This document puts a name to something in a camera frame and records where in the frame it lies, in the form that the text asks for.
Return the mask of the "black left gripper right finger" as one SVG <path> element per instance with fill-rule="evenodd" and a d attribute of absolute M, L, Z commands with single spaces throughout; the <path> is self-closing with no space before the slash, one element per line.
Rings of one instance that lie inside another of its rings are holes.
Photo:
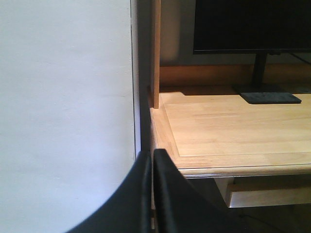
<path fill-rule="evenodd" d="M 154 192 L 161 233 L 241 233 L 243 227 L 206 201 L 165 149 L 154 150 Z"/>

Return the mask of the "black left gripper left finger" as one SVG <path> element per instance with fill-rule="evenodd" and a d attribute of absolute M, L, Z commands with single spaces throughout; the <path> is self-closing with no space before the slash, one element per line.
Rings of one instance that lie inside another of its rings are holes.
<path fill-rule="evenodd" d="M 70 233 L 150 233 L 152 160 L 141 151 L 122 184 Z"/>

